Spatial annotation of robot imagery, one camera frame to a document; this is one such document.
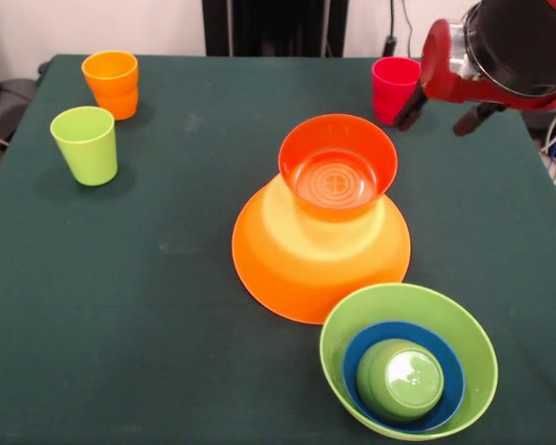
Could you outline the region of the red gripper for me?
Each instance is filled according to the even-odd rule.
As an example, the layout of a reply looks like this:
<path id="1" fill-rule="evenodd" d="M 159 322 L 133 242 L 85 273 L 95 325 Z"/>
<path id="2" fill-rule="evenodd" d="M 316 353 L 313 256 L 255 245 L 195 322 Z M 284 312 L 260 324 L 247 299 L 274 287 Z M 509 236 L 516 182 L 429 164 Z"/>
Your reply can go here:
<path id="1" fill-rule="evenodd" d="M 406 132 L 421 116 L 428 98 L 450 102 L 482 102 L 454 125 L 457 136 L 473 133 L 506 107 L 518 110 L 556 109 L 556 92 L 543 96 L 516 95 L 490 81 L 468 57 L 462 21 L 437 20 L 423 46 L 420 81 L 396 115 L 393 126 Z"/>

